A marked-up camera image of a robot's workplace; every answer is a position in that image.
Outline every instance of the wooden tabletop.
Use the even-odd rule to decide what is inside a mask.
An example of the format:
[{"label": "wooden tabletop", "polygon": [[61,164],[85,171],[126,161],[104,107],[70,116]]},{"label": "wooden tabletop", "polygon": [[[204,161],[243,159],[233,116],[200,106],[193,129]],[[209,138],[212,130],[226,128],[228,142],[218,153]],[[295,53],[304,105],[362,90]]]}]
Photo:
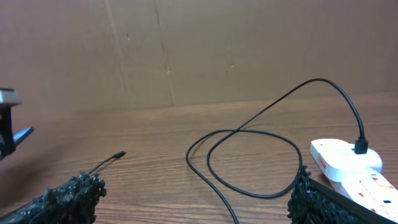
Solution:
[{"label": "wooden tabletop", "polygon": [[[369,147],[383,161],[382,174],[398,187],[398,92],[354,95]],[[218,103],[153,110],[80,113],[60,121],[14,120],[15,130],[35,132],[0,162],[0,215],[57,187],[119,151],[127,154],[100,170],[108,195],[96,207],[97,223],[232,223],[214,191],[186,164],[189,146],[217,129],[237,128],[271,101]],[[327,180],[310,155],[310,141],[354,142],[358,126],[341,96],[288,98],[247,128],[281,134],[301,148],[312,177]],[[204,142],[191,160],[227,198],[241,223],[290,223],[287,195],[264,200],[217,182],[206,153],[224,134]],[[298,168],[294,148],[279,139],[238,133],[212,154],[214,170],[233,185],[259,194],[288,186]]]}]

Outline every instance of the white adapter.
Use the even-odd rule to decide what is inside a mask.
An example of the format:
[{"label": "white adapter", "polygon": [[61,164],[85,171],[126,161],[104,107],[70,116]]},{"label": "white adapter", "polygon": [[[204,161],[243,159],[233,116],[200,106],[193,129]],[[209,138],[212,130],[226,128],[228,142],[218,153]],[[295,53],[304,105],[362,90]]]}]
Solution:
[{"label": "white adapter", "polygon": [[355,154],[354,144],[317,139],[311,155],[335,191],[398,223],[398,191],[380,174],[382,161],[375,151]]}]

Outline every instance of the wall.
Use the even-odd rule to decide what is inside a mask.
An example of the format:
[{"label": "wall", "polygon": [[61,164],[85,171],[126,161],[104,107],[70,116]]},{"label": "wall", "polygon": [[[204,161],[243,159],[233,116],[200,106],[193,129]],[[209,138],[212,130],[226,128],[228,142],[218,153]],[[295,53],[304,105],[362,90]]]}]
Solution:
[{"label": "wall", "polygon": [[397,90],[397,11],[396,0],[2,0],[0,85],[21,94],[23,119],[271,99],[315,77]]}]

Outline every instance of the cable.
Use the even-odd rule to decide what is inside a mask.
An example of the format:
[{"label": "cable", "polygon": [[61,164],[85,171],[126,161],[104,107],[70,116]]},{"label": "cable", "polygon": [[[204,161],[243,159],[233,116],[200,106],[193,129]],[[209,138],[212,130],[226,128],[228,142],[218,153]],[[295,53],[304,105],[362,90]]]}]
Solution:
[{"label": "cable", "polygon": [[111,156],[111,157],[105,159],[103,162],[101,162],[101,163],[98,164],[96,167],[94,167],[94,169],[92,169],[92,170],[88,173],[88,175],[90,175],[90,174],[91,174],[92,172],[94,172],[96,169],[100,168],[100,166],[102,166],[105,162],[108,162],[108,161],[110,161],[111,159],[119,159],[119,158],[121,158],[122,156],[124,156],[125,154],[126,154],[126,152],[121,151],[121,152],[118,152],[118,153],[116,153],[115,155],[113,155],[113,156]]},{"label": "cable", "polygon": [[[286,194],[290,189],[292,189],[294,182],[296,180],[296,178],[299,175],[299,170],[302,167],[302,156],[301,156],[301,152],[300,149],[297,147],[296,144],[294,144],[291,140],[280,136],[278,134],[274,134],[274,133],[270,133],[270,132],[266,132],[266,131],[258,131],[258,130],[251,130],[251,129],[242,129],[245,125],[247,125],[249,122],[251,122],[252,120],[254,120],[255,118],[257,118],[260,114],[262,114],[263,112],[265,112],[266,110],[268,110],[269,108],[271,108],[272,106],[274,106],[275,104],[277,104],[279,101],[283,100],[286,96],[289,96],[291,93],[293,93],[295,90],[299,89],[300,87],[311,83],[311,82],[316,82],[316,81],[320,81],[320,82],[326,82],[328,84],[330,84],[331,86],[333,86],[335,89],[337,89],[341,95],[343,95],[344,99],[347,101],[349,107],[351,108],[351,110],[353,111],[355,118],[358,122],[358,127],[359,127],[359,138],[358,140],[355,142],[355,153],[357,153],[357,147],[358,147],[358,152],[363,152],[366,153],[366,150],[368,149],[368,141],[365,138],[365,133],[364,133],[364,128],[363,128],[363,124],[362,124],[362,120],[361,117],[359,116],[358,111],[356,110],[353,102],[351,101],[351,99],[348,97],[348,95],[335,83],[333,83],[330,80],[324,79],[324,78],[314,78],[311,80],[308,80],[306,82],[303,82],[302,84],[300,84],[299,86],[295,87],[294,89],[290,90],[288,93],[286,93],[285,95],[283,95],[282,97],[280,97],[278,100],[276,100],[275,102],[271,103],[269,106],[267,106],[266,108],[264,108],[263,110],[261,110],[260,112],[258,112],[258,114],[254,115],[252,118],[248,119],[245,123],[243,123],[242,125],[240,125],[240,127],[236,128],[236,129],[222,129],[222,130],[217,130],[217,131],[213,131],[205,136],[203,136],[202,138],[200,138],[199,140],[197,140],[195,143],[193,143],[191,145],[191,147],[189,147],[187,154],[185,156],[185,160],[188,164],[188,166],[191,168],[192,171],[194,171],[194,173],[196,173],[196,175],[198,175],[202,180],[204,180],[216,193],[217,195],[220,197],[220,199],[224,202],[224,204],[226,205],[228,211],[230,212],[232,219],[234,220],[235,224],[238,224],[238,218],[236,218],[236,215],[231,207],[231,205],[228,203],[228,201],[225,199],[225,197],[223,196],[223,194],[217,189],[216,186],[214,186],[204,175],[202,175],[198,170],[196,170],[196,168],[194,168],[194,166],[191,164],[191,162],[189,161],[189,153],[191,152],[191,150],[201,141],[203,141],[204,139],[217,134],[217,133],[221,133],[221,132],[229,132],[229,134],[227,134],[225,137],[223,137],[221,140],[219,140],[213,147],[211,147],[211,149],[208,151],[207,154],[207,158],[206,158],[206,162],[207,162],[207,167],[209,169],[209,171],[211,172],[211,174],[213,174],[213,176],[220,181],[221,183],[223,183],[225,186],[241,193],[244,195],[248,195],[250,197],[256,197],[256,198],[276,198],[276,197],[280,197],[283,196],[284,194]],[[247,133],[258,133],[258,134],[266,134],[266,135],[270,135],[279,139],[282,139],[286,142],[288,142],[290,145],[292,145],[295,150],[297,151],[298,154],[298,171],[297,174],[295,176],[295,179],[293,180],[293,182],[286,187],[284,190],[275,193],[275,194],[270,194],[270,195],[262,195],[262,194],[254,194],[248,191],[245,191],[243,189],[237,188],[231,184],[229,184],[228,182],[226,182],[225,180],[223,180],[221,177],[219,177],[216,172],[213,170],[213,168],[211,168],[210,165],[210,156],[211,153],[216,149],[217,146],[219,146],[223,141],[227,140],[228,138],[230,138],[232,135],[236,134],[237,132],[247,132]]]}]

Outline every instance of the red label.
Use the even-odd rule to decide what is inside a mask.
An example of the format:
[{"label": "red label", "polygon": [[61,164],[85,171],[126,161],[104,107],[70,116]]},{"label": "red label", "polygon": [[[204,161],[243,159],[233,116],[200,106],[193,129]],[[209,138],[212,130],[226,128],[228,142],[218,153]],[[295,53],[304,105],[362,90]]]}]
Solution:
[{"label": "red label", "polygon": [[325,163],[325,161],[323,161],[323,159],[322,159],[322,156],[321,156],[321,155],[319,155],[319,162],[321,162],[321,164],[322,164],[323,168],[324,168],[324,169],[326,169],[326,163]]}]

